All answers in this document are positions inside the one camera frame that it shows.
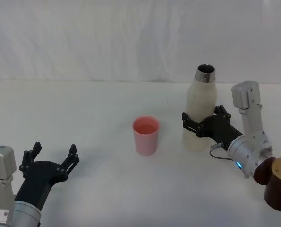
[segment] white bottle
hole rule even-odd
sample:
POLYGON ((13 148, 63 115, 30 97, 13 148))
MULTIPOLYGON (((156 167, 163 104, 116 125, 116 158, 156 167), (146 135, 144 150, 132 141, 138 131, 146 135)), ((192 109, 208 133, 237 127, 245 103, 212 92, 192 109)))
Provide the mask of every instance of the white bottle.
MULTIPOLYGON (((212 65, 200 65, 187 91, 186 113, 195 122, 201 122, 204 118, 213 115, 216 100, 215 68, 212 65)), ((209 139, 199 138, 195 133, 183 128, 183 145, 189 150, 206 149, 209 139)))

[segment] blue led light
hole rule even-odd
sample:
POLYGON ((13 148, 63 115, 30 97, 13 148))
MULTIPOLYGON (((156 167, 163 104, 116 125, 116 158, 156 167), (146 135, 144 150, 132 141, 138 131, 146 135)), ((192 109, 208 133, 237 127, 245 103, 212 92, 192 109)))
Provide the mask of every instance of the blue led light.
POLYGON ((236 162, 237 166, 239 167, 239 169, 242 169, 242 165, 239 162, 236 162))

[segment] bottle opening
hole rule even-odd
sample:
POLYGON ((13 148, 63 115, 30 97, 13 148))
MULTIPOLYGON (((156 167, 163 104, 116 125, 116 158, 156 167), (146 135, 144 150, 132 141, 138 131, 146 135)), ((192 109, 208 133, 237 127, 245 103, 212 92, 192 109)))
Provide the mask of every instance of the bottle opening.
POLYGON ((212 73, 215 72, 215 68, 212 65, 203 64, 198 66, 198 70, 202 73, 212 73))

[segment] cable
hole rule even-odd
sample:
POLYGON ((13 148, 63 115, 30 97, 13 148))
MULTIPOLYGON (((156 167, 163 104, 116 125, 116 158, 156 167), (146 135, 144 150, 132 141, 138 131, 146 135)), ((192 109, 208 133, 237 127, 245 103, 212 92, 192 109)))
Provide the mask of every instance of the cable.
POLYGON ((213 154, 212 154, 212 150, 210 150, 210 156, 212 156, 212 157, 214 157, 214 158, 216 158, 216 159, 233 161, 233 159, 228 158, 228 157, 217 157, 217 156, 213 155, 213 154))

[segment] wall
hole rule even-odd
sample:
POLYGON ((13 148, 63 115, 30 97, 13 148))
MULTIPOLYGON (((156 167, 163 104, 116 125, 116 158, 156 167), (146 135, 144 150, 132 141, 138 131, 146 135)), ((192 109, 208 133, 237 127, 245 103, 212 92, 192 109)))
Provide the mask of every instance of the wall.
POLYGON ((0 78, 281 83, 281 0, 0 0, 0 78))

